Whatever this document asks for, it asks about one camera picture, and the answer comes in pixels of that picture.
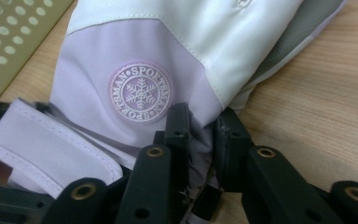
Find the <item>white strap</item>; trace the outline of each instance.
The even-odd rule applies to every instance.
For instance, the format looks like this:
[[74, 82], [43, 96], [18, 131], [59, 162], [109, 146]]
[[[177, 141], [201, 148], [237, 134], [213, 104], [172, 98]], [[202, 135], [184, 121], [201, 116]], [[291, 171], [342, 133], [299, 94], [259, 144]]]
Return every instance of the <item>white strap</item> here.
[[13, 102], [0, 121], [0, 161], [13, 167], [12, 181], [55, 198], [83, 177], [106, 184], [122, 177], [114, 159], [21, 100]]

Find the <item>wooden surface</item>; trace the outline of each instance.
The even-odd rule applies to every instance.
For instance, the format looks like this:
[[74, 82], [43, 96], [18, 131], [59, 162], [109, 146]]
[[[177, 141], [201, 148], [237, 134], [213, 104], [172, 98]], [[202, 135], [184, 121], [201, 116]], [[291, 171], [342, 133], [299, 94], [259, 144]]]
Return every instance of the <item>wooden surface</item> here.
[[[46, 102], [68, 10], [0, 101]], [[324, 189], [358, 181], [358, 0], [253, 92], [241, 120], [257, 145], [279, 149], [307, 180]], [[240, 194], [225, 193], [214, 223], [247, 223]]]

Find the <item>circular logo patch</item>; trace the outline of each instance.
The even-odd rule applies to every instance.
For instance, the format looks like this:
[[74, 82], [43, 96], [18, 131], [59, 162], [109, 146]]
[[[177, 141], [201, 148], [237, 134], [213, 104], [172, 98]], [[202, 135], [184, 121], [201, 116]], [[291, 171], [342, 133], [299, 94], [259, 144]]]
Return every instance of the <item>circular logo patch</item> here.
[[151, 63], [132, 63], [114, 74], [110, 97], [123, 118], [147, 122], [165, 114], [171, 104], [172, 88], [162, 69]]

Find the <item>stitching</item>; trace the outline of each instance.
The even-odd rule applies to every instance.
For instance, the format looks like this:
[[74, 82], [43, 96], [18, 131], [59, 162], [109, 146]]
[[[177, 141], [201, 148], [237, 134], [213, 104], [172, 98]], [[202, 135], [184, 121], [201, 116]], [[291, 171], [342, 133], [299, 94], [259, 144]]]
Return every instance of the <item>stitching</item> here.
[[213, 82], [213, 80], [211, 79], [210, 68], [207, 65], [207, 63], [204, 61], [204, 59], [202, 57], [199, 56], [199, 54], [197, 54], [197, 52], [195, 50], [193, 50], [185, 42], [185, 39], [181, 35], [179, 35], [179, 33], [176, 30], [173, 29], [174, 26], [170, 24], [169, 20], [167, 20], [162, 15], [159, 15], [159, 14], [130, 14], [128, 16], [121, 16], [121, 17], [118, 17], [118, 16], [105, 17], [105, 18], [103, 18], [103, 20], [98, 20], [98, 21], [93, 21], [93, 22], [86, 21], [86, 22], [79, 23], [77, 26], [70, 27], [70, 29], [67, 32], [67, 35], [70, 35], [72, 33], [75, 33], [77, 31], [80, 31], [83, 29], [87, 29], [91, 26], [101, 25], [104, 23], [112, 22], [112, 21], [133, 20], [133, 19], [160, 20], [165, 25], [165, 27], [171, 32], [172, 36], [174, 38], [176, 38], [178, 40], [178, 42], [205, 67], [206, 77], [211, 85], [211, 88], [213, 89], [214, 93], [216, 94], [217, 98], [219, 99], [219, 102], [222, 105], [222, 107], [225, 107], [225, 104], [227, 102], [226, 102], [226, 100], [223, 102], [224, 97], [223, 97], [221, 91], [217, 88], [216, 83]]
[[72, 136], [69, 136], [70, 134], [68, 134], [68, 132], [62, 131], [62, 130], [52, 126], [47, 121], [42, 120], [41, 118], [38, 118], [33, 113], [30, 113], [29, 111], [26, 111], [25, 109], [20, 108], [18, 105], [15, 105], [14, 109], [19, 111], [25, 118], [27, 118], [35, 123], [38, 123], [39, 125], [45, 127], [47, 130], [58, 135], [61, 139], [67, 141], [68, 143], [70, 143], [71, 145], [73, 145], [79, 149], [83, 149], [83, 151], [87, 152], [89, 155], [91, 155], [94, 158], [96, 158], [97, 160], [101, 161], [101, 163], [104, 164], [105, 167], [108, 168], [108, 170], [110, 171], [110, 179], [112, 181], [115, 181], [115, 175], [114, 175], [115, 169], [112, 167], [112, 165], [108, 161], [106, 161], [106, 159], [102, 158], [100, 155], [98, 155], [97, 153], [95, 153], [94, 151], [89, 149], [87, 146], [85, 146], [80, 141], [75, 140], [75, 138], [73, 138]]
[[42, 178], [42, 181], [44, 181], [45, 185], [50, 189], [54, 189], [56, 192], [61, 192], [63, 190], [63, 187], [59, 183], [48, 177], [48, 175], [46, 175], [42, 170], [38, 169], [37, 166], [33, 165], [30, 161], [25, 160], [23, 157], [18, 156], [14, 152], [11, 152], [10, 150], [6, 149], [1, 145], [0, 152], [4, 153], [4, 158], [16, 162], [17, 165], [22, 167], [23, 170], [29, 172], [30, 175], [39, 176], [40, 178]]

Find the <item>velcro strap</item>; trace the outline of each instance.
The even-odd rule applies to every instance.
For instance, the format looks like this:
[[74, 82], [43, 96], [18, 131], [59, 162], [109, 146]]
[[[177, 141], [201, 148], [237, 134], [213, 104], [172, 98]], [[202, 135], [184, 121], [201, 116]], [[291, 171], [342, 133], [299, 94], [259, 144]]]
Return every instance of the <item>velcro strap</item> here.
[[21, 183], [28, 178], [55, 198], [83, 177], [98, 178], [105, 184], [122, 177], [113, 158], [22, 100], [14, 101], [0, 121], [0, 161], [21, 174], [17, 184], [34, 186]]

